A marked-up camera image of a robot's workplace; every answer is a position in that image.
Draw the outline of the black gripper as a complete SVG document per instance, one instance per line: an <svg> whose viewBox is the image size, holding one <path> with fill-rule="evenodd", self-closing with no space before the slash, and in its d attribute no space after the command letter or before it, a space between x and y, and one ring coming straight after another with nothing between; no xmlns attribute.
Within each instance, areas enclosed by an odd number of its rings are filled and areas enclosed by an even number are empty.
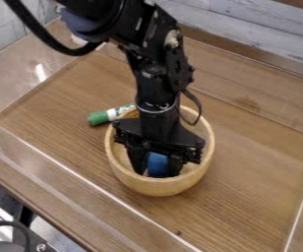
<svg viewBox="0 0 303 252"><path fill-rule="evenodd" d="M164 111L137 110L137 118L115 123L115 141L127 148L133 170L143 175L149 152L169 157L169 176L180 175L184 163L202 162L206 140L181 122L181 109L175 104Z"/></svg>

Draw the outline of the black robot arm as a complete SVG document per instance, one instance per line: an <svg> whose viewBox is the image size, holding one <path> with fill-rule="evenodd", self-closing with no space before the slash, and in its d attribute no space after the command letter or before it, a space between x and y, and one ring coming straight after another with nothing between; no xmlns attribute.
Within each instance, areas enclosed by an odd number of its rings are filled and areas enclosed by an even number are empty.
<svg viewBox="0 0 303 252"><path fill-rule="evenodd" d="M193 97L195 68L176 18L152 0L56 0L76 35L115 40L137 84L136 119L115 123L115 141L127 148L136 173L175 177L202 161L206 141L183 126L181 97Z"/></svg>

